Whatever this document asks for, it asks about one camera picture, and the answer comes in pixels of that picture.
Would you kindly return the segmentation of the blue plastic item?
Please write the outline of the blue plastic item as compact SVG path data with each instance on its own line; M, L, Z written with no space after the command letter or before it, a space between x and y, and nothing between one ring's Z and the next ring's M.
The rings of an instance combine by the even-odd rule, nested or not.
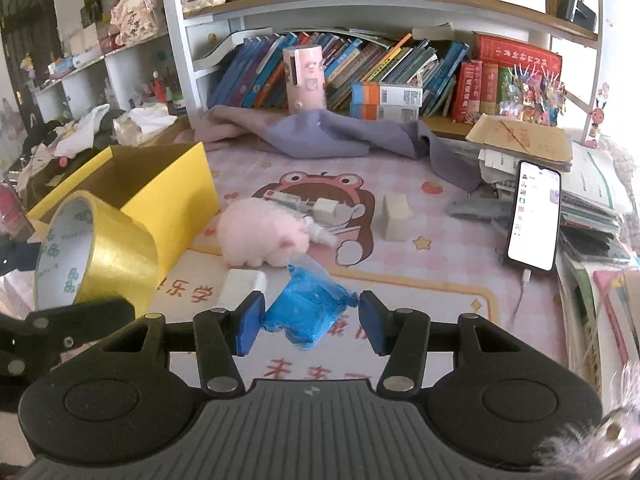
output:
M338 284L311 256L284 269L269 268L266 275L262 329L284 333L298 348L311 349L347 309L358 306L358 294Z

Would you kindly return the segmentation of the yellow tape roll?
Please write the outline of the yellow tape roll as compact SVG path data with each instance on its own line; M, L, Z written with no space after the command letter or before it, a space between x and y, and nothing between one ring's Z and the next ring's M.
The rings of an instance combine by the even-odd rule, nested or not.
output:
M157 278L156 245L144 226L89 192L73 192L55 211L40 246L35 308L118 297L140 318Z

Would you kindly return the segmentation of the white small box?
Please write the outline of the white small box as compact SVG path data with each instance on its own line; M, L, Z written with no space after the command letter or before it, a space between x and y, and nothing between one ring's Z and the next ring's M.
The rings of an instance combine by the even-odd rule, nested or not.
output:
M253 269L231 269L224 280L216 306L235 310L251 292L265 292L266 274Z

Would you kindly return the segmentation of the pink plush toy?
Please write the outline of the pink plush toy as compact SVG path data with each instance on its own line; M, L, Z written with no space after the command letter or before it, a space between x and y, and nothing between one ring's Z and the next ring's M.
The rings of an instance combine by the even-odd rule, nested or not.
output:
M303 219L262 198L244 198L221 214L216 234L228 266L284 268L293 256L306 254L310 238Z

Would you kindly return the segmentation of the pink cartoon desk mat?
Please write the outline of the pink cartoon desk mat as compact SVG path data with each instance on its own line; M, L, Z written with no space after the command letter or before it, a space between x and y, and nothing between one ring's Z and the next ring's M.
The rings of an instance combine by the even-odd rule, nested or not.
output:
M518 305L522 270L503 264L504 235L490 223L448 216L446 206L468 196L432 173L426 160L386 153L365 158L297 160L235 145L207 155L221 203L257 194L267 184L304 180L313 174L340 176L375 199L371 222L373 249L368 258L355 245L346 252L309 249L308 255L353 292L372 290L390 309L413 308L432 321L454 322L461 313L490 318L503 328ZM409 238L389 242L380 228L385 194L405 194L413 211ZM182 256L158 286L152 312L167 322L191 321L195 313L215 307L228 272L217 247L217 218ZM567 364L564 322L554 274L533 275L518 310L515 336L556 362ZM235 358L247 385L254 378L348 379L378 382L387 358L376 356L349 308L310 350L289 342L285 334L260 332L252 350Z

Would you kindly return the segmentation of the beige eraser block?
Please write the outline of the beige eraser block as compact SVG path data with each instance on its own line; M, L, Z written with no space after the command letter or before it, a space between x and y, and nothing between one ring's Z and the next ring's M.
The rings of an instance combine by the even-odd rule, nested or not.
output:
M409 238L413 211L405 194L385 194L382 207L383 236L389 242L405 242Z

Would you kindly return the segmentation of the white usb charger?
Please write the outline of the white usb charger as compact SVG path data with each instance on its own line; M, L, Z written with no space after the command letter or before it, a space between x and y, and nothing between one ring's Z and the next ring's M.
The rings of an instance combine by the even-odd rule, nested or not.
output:
M314 221L324 226L333 226L338 206L340 206L340 203L337 200L329 200L323 197L317 198L311 207Z

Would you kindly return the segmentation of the white charger plug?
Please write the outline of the white charger plug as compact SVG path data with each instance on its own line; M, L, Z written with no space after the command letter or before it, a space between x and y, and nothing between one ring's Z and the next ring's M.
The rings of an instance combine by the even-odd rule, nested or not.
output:
M272 200L273 202L276 202L281 206L296 210L298 212L301 212L302 214L310 214L314 209L313 200L304 200L298 195L294 195L291 193L268 190L262 197L265 200Z

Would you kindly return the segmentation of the yellow cardboard box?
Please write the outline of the yellow cardboard box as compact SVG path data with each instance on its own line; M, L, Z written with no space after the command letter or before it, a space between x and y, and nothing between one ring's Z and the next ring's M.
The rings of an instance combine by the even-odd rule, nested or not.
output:
M164 278L219 210L204 145L109 146L63 180L27 213L42 229L64 198L87 191L144 226Z

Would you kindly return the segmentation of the grey utility knife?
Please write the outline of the grey utility knife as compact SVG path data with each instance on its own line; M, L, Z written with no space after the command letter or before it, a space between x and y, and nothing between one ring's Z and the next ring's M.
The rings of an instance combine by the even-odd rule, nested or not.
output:
M498 220L510 217L512 203L510 200L467 197L450 202L446 206L445 212L448 216L454 218Z

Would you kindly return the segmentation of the smartphone with lit screen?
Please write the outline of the smartphone with lit screen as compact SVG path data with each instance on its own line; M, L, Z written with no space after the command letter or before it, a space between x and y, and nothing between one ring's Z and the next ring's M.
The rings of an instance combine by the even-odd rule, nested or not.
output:
M521 160L514 193L506 258L525 269L554 268L562 204L562 178L554 169Z

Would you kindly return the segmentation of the purple grey cloth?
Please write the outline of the purple grey cloth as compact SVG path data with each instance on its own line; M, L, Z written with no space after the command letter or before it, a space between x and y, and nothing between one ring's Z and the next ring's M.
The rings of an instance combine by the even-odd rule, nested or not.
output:
M456 154L420 120L365 120L329 110L294 115L216 105L194 127L194 139L221 142L252 134L277 152L298 159L366 157L372 148L414 160L427 158L437 177L465 192L482 183L480 168Z

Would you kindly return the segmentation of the brown paper envelope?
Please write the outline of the brown paper envelope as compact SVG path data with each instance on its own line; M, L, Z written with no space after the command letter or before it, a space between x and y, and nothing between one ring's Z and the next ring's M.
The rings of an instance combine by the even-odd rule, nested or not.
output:
M563 172L569 172L572 166L572 140L560 128L482 115L465 140Z

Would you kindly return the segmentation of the red book set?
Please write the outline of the red book set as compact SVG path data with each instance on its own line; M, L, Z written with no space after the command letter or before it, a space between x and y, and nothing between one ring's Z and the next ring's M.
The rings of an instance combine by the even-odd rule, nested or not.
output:
M498 115L501 104L516 100L513 89L519 76L534 75L541 82L545 74L562 73L562 56L528 42L474 32L471 56L466 56L457 72L451 119L472 125L481 114Z

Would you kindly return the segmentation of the pink cylindrical container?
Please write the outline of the pink cylindrical container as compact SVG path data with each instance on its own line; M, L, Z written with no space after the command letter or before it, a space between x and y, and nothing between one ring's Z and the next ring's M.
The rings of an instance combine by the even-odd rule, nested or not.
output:
M287 47L283 50L288 112L326 109L326 78L322 47L316 44Z

